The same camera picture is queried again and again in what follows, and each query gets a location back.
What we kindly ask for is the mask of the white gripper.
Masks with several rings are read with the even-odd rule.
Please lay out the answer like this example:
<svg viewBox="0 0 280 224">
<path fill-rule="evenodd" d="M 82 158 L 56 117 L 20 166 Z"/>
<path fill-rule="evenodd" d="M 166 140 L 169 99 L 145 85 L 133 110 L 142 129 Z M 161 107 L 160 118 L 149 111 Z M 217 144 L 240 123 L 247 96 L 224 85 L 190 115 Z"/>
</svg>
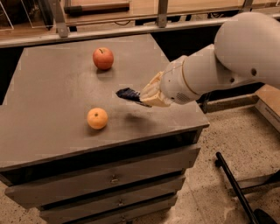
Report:
<svg viewBox="0 0 280 224">
<path fill-rule="evenodd" d="M 181 56 L 170 62 L 163 72 L 158 72 L 140 92 L 140 101 L 149 106 L 169 107 L 172 102 L 184 105 L 198 100 L 200 96 L 186 81 L 186 59 L 186 56 Z"/>
</svg>

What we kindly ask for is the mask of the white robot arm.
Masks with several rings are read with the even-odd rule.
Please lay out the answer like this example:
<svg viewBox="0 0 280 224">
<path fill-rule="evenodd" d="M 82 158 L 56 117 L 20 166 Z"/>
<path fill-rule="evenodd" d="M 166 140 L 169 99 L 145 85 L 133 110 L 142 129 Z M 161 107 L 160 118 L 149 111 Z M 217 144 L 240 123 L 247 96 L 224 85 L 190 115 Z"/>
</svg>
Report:
<svg viewBox="0 0 280 224">
<path fill-rule="evenodd" d="M 255 82 L 280 86 L 280 22 L 243 12 L 220 27 L 211 45 L 157 73 L 140 92 L 140 101 L 157 107 L 183 105 L 205 93 Z"/>
</svg>

